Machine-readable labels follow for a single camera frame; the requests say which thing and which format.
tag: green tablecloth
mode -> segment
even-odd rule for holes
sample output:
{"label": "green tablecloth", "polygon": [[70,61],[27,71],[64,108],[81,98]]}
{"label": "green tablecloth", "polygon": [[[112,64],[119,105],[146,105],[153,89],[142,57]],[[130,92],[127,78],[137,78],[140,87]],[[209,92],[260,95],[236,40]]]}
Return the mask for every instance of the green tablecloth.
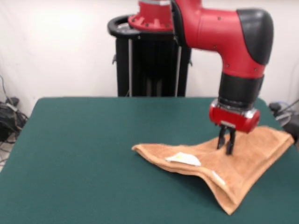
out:
{"label": "green tablecloth", "polygon": [[[0,173],[1,224],[297,224],[299,155],[291,147],[228,216],[198,177],[168,173],[131,147],[218,135],[211,98],[39,100]],[[261,125],[279,128],[258,100]]]}

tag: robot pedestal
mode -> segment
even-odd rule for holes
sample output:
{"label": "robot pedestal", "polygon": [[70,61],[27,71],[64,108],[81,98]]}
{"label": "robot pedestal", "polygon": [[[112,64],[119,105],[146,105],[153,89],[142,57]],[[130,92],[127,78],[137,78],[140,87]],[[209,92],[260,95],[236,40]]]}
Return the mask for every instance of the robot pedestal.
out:
{"label": "robot pedestal", "polygon": [[138,22],[138,15],[108,23],[108,32],[116,37],[118,96],[184,97],[191,49],[177,45],[170,24],[157,30],[150,29],[150,23],[142,29],[138,23],[140,29],[136,29],[129,20]]}

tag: white tag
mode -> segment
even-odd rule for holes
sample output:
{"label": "white tag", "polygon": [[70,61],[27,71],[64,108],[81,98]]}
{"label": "white tag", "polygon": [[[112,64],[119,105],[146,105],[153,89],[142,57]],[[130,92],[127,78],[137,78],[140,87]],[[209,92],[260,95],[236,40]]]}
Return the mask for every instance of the white tag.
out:
{"label": "white tag", "polygon": [[179,152],[174,156],[167,157],[165,158],[165,160],[168,162],[181,162],[189,165],[201,166],[200,161],[194,155],[186,154],[182,152]]}
{"label": "white tag", "polygon": [[213,175],[216,177],[216,179],[217,179],[220,183],[222,183],[223,185],[225,185],[225,181],[224,181],[221,177],[219,177],[219,175],[216,174],[215,171],[212,171],[212,173],[213,173]]}

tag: red robot link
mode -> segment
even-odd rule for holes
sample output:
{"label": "red robot link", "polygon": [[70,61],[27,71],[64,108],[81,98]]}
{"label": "red robot link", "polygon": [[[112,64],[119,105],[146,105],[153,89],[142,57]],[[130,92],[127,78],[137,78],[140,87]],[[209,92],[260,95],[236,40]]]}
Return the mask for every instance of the red robot link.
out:
{"label": "red robot link", "polygon": [[175,38],[180,46],[218,52],[222,58],[219,96],[210,105],[210,120],[221,127],[217,148],[232,154],[235,132],[251,132],[260,113],[254,108],[269,62],[273,22],[265,10],[204,8],[201,0],[171,0]]}

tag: folded towel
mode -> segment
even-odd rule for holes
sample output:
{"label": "folded towel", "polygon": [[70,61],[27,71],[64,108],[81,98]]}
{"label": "folded towel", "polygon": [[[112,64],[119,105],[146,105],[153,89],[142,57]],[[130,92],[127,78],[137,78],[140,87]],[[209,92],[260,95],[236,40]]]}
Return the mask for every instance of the folded towel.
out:
{"label": "folded towel", "polygon": [[202,178],[231,215],[258,178],[294,143],[288,133],[266,126],[249,134],[236,132],[232,155],[225,154],[226,145],[217,150],[217,142],[218,138],[195,146],[139,144],[132,149],[164,170]]}

